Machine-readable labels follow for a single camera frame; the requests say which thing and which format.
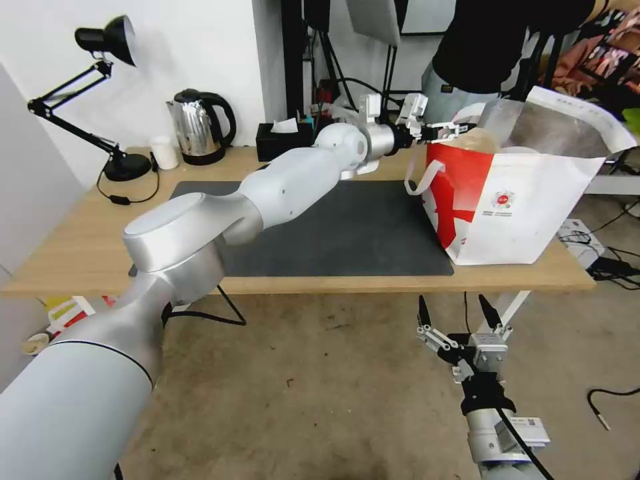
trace wooden table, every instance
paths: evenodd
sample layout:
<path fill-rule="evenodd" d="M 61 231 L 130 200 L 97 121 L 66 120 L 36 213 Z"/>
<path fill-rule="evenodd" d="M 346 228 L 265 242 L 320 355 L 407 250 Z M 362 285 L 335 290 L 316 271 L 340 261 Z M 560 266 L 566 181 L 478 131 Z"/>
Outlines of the wooden table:
<path fill-rule="evenodd" d="M 413 155 L 424 158 L 424 151 L 412 149 L 383 159 L 376 172 L 359 178 L 402 179 Z M 206 167 L 181 164 L 174 170 L 160 172 L 160 190 L 154 199 L 127 207 L 110 203 L 94 188 L 18 269 L 2 292 L 30 297 L 118 295 L 130 282 L 127 272 L 131 260 L 121 240 L 128 222 L 167 200 L 180 181 L 241 180 L 261 165 L 252 147 L 231 149 L 224 160 Z M 104 179 L 101 186 L 108 194 L 144 198 L 153 191 L 155 176 L 146 175 L 122 184 Z M 454 270 L 450 277 L 225 278 L 222 286 L 228 293 L 248 294 L 563 291 L 590 289 L 594 285 L 558 241 L 553 241 L 533 265 L 454 266 Z"/>

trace black desk mat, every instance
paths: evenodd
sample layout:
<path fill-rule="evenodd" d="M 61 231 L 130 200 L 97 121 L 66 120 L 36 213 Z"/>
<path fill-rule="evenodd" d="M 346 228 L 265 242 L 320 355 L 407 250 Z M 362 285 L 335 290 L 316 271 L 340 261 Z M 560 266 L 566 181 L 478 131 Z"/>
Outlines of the black desk mat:
<path fill-rule="evenodd" d="M 226 195 L 239 182 L 180 182 L 172 197 Z M 221 248 L 228 277 L 452 275 L 422 208 L 401 181 L 341 181 L 300 217 Z"/>

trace paper bag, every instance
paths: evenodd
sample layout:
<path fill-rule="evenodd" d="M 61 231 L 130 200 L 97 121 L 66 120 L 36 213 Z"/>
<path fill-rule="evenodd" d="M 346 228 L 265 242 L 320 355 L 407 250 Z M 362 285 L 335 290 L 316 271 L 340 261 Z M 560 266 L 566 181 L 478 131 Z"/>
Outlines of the paper bag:
<path fill-rule="evenodd" d="M 508 106 L 496 111 L 513 110 Z M 438 238 L 457 265 L 535 262 L 607 152 L 637 145 L 612 115 L 578 99 L 535 87 L 526 103 L 515 106 L 515 119 L 494 115 L 483 124 L 490 131 L 498 125 L 494 132 L 504 153 L 434 143 L 416 190 L 407 172 L 407 191 L 422 195 Z M 587 143 L 599 155 L 574 156 L 583 155 Z"/>

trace black desk lamp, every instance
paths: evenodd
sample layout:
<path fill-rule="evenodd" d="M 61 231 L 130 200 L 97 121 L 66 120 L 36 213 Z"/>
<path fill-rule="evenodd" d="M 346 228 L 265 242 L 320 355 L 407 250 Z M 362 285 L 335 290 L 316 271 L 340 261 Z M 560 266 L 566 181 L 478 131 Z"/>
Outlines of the black desk lamp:
<path fill-rule="evenodd" d="M 135 48 L 135 35 L 131 22 L 126 15 L 122 15 L 111 20 L 103 30 L 78 28 L 75 31 L 75 41 L 82 50 L 91 52 L 97 62 L 91 68 L 64 82 L 42 97 L 31 100 L 28 104 L 29 111 L 106 151 L 109 154 L 109 161 L 105 165 L 104 174 L 109 180 L 126 181 L 141 177 L 151 169 L 151 162 L 144 155 L 124 153 L 120 150 L 118 143 L 86 132 L 66 120 L 56 117 L 53 113 L 56 108 L 111 77 L 113 62 L 106 60 L 106 52 L 128 65 L 135 66 L 131 57 L 131 52 Z M 60 90 L 67 88 L 94 71 L 100 73 L 102 78 L 74 92 L 60 93 Z"/>

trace stainless steel kettle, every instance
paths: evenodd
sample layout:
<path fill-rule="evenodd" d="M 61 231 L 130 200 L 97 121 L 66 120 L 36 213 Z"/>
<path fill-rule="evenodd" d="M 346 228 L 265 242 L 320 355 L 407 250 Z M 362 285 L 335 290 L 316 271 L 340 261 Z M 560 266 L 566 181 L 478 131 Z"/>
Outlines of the stainless steel kettle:
<path fill-rule="evenodd" d="M 224 137 L 214 105 L 222 107 L 229 120 L 229 133 Z M 168 101 L 167 106 L 186 163 L 208 165 L 225 156 L 225 149 L 235 137 L 235 116 L 224 98 L 216 93 L 186 89 Z"/>

